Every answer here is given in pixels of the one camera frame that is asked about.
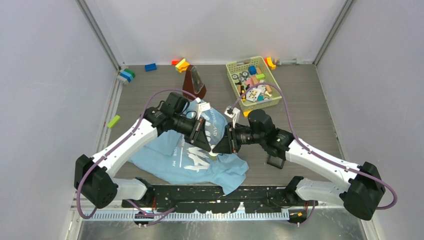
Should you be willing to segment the light blue printed t-shirt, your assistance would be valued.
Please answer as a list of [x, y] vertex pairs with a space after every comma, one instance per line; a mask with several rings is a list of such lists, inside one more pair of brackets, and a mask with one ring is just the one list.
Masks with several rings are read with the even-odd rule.
[[237, 189], [249, 170], [248, 163], [237, 154], [211, 156], [174, 130], [162, 133], [128, 161], [170, 184], [213, 183], [225, 194]]

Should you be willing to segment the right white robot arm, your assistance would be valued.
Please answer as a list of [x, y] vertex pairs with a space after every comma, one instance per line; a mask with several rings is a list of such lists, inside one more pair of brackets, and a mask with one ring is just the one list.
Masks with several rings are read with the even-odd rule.
[[353, 216], [369, 221], [380, 204], [386, 188], [377, 167], [364, 162], [348, 162], [325, 153], [291, 132], [275, 127], [271, 117], [262, 109], [248, 114], [249, 125], [239, 124], [240, 111], [228, 106], [225, 115], [231, 122], [224, 135], [214, 146], [214, 154], [235, 154], [242, 145], [258, 144], [271, 157], [304, 166], [327, 178], [314, 181], [295, 176], [285, 189], [285, 198], [291, 205], [302, 201], [320, 201], [343, 206]]

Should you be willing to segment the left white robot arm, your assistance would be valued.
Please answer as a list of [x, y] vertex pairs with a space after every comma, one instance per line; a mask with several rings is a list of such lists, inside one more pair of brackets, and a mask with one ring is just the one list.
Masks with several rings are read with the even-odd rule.
[[114, 200], [135, 200], [141, 207], [153, 202], [153, 193], [146, 181], [119, 179], [116, 174], [127, 160], [164, 132], [173, 130], [185, 141], [207, 152], [211, 146], [205, 133], [203, 112], [210, 103], [199, 98], [189, 101], [178, 92], [171, 92], [160, 107], [144, 110], [134, 125], [105, 149], [91, 157], [82, 154], [75, 162], [74, 187], [77, 198], [84, 196], [95, 208], [107, 207]]

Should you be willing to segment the brown metronome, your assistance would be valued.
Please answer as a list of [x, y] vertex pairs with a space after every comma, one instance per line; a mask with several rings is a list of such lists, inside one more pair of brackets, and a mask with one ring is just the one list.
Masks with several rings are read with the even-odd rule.
[[195, 98], [200, 98], [201, 100], [205, 97], [207, 89], [201, 77], [198, 73], [197, 68], [194, 65], [189, 65], [187, 70], [185, 71], [185, 77], [182, 89], [188, 93], [183, 93], [183, 96], [190, 100], [194, 100]]

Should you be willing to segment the green plastic basket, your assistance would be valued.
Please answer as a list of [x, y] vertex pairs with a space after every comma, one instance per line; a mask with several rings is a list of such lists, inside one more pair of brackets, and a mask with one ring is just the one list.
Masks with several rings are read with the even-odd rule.
[[242, 112], [274, 106], [283, 98], [266, 61], [261, 56], [226, 64], [227, 77]]

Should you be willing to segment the yellow orange toy block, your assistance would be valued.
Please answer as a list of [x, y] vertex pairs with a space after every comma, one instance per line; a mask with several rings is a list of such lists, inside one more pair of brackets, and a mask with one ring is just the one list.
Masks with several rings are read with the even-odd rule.
[[187, 60], [185, 58], [183, 58], [175, 65], [175, 69], [179, 73], [182, 73], [182, 72], [186, 71], [189, 66], [190, 66], [190, 64], [187, 62]]

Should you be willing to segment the blue toy brick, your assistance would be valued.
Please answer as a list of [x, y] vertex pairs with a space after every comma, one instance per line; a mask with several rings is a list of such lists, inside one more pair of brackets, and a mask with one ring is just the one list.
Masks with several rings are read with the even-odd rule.
[[155, 63], [146, 64], [144, 66], [146, 72], [151, 72], [157, 70], [157, 65]]

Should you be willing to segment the lime green toy brick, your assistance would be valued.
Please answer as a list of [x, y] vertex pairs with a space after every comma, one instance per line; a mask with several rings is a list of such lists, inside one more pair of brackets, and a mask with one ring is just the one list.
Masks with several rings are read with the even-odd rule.
[[107, 123], [107, 127], [109, 129], [112, 129], [119, 121], [120, 121], [121, 117], [119, 115], [115, 115], [108, 123]]

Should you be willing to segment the yellow red corner blocks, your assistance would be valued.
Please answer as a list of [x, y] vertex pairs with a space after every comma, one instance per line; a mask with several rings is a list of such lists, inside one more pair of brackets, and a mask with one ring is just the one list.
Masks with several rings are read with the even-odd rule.
[[270, 70], [275, 70], [281, 64], [279, 58], [266, 57], [264, 61]]

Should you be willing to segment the stacked blue green bricks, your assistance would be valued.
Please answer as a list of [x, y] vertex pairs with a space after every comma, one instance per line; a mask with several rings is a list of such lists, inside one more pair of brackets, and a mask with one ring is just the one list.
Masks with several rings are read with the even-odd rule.
[[122, 69], [118, 74], [117, 74], [117, 79], [122, 82], [124, 85], [127, 85], [128, 83], [132, 82], [134, 80], [134, 78], [136, 77], [135, 73], [126, 68], [126, 69]]

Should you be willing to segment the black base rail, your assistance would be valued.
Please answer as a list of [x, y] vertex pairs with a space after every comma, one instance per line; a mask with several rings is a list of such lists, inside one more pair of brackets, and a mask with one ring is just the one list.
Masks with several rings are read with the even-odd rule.
[[247, 213], [277, 213], [290, 207], [317, 205], [316, 201], [305, 201], [284, 186], [242, 185], [229, 194], [217, 185], [153, 185], [140, 200], [122, 201], [122, 207], [133, 205], [163, 213], [174, 209], [176, 213], [213, 214], [234, 213], [244, 208]]

